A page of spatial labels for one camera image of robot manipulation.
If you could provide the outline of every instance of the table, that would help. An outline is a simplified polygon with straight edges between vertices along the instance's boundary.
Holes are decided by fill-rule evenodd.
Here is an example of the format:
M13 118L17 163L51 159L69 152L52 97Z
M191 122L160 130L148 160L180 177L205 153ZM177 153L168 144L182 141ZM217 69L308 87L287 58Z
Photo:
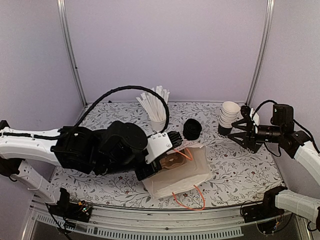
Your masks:
M207 208L240 205L244 201L258 202L270 188L284 185L276 163L264 148L252 154L228 138L218 136L221 103L170 102L167 131L180 131L189 118L197 119L202 132L197 142L205 144L212 179L199 186ZM147 113L138 102L99 103L85 118L82 126L91 130L106 129L113 121L134 123L146 134L152 133ZM57 167L51 182L65 188L72 200L86 200L97 205L142 209L181 209L172 196L153 199L134 172L106 176L84 174ZM181 203L201 208L197 190L177 194Z

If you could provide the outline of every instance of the bag handle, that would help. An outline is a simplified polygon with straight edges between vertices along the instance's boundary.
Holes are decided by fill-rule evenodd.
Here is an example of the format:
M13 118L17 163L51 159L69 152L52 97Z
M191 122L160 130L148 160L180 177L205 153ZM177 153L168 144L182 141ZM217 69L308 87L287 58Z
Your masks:
M203 207L202 208L192 208L192 207L188 207L186 205L183 205L181 202L178 202L177 200L177 196L172 193L173 197L174 197L174 200L176 201L177 204L179 204L181 207L185 208L185 209L189 209L189 210L194 210L194 211L202 211L203 209L205 209L206 207L206 200L205 200L205 197L204 195L202 194L202 192L200 191L200 189L196 186L196 185L193 185L195 187L195 189L199 192L201 198L202 198L202 201L203 201Z
M194 157L192 156L190 150L189 150L187 147L186 147L185 149L187 150L187 152L189 153L190 156L187 156L186 154L184 154L184 153L182 153L182 152L180 152L180 151L178 151L178 150L176 150L176 149L173 149L173 150L174 150L176 153L179 153L179 154L181 154L182 156L184 156L185 158L187 158L187 159L189 159L190 161L192 161L192 160L194 159Z

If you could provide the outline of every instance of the wall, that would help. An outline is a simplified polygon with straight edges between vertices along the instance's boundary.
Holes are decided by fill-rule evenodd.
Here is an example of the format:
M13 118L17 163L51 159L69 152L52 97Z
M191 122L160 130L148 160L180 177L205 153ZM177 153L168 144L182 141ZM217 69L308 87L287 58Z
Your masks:
M245 102L267 1L66 1L88 102L124 85L163 85L176 101ZM111 100L135 101L139 92Z
M0 79L0 119L12 128L49 130L75 122L82 106L55 0L1 1ZM46 176L52 170L34 167ZM2 176L0 193L0 239L17 240L33 194Z
M294 107L295 119L309 129L320 145L320 2L275 1L270 37L253 106L274 99ZM272 104L260 118L269 124ZM320 198L320 187L310 174L285 153L276 162L288 187Z

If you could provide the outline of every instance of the stack of paper cups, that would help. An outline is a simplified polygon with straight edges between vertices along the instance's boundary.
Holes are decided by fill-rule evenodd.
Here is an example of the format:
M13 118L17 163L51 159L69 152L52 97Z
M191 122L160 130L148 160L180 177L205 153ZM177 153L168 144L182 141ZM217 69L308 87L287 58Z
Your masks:
M225 101L222 104L218 126L218 133L220 135L227 136L231 133L232 123L237 120L240 109L240 106L232 101Z

